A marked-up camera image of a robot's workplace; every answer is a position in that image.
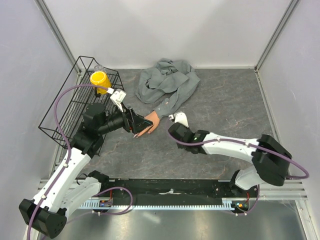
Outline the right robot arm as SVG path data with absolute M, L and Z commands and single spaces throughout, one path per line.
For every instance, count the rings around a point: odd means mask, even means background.
M 250 163 L 230 180 L 229 191 L 235 197 L 262 183 L 281 187 L 288 176 L 290 162 L 284 157 L 291 159 L 292 155 L 270 135 L 252 139 L 226 137 L 206 130 L 192 132 L 178 122 L 169 127 L 168 134 L 179 148 L 193 154 L 222 155 Z

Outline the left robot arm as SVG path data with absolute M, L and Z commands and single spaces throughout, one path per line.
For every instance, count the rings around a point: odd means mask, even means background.
M 123 104 L 114 113 L 109 113 L 102 103 L 88 105 L 54 174 L 33 199 L 23 199 L 19 205 L 23 220 L 28 225 L 27 235 L 34 229 L 51 239 L 57 237 L 68 218 L 84 202 L 95 195 L 104 197 L 109 193 L 108 176 L 97 171 L 91 172 L 83 183 L 69 190 L 80 171 L 97 155 L 105 134 L 120 128 L 138 134 L 152 125 L 152 121 Z

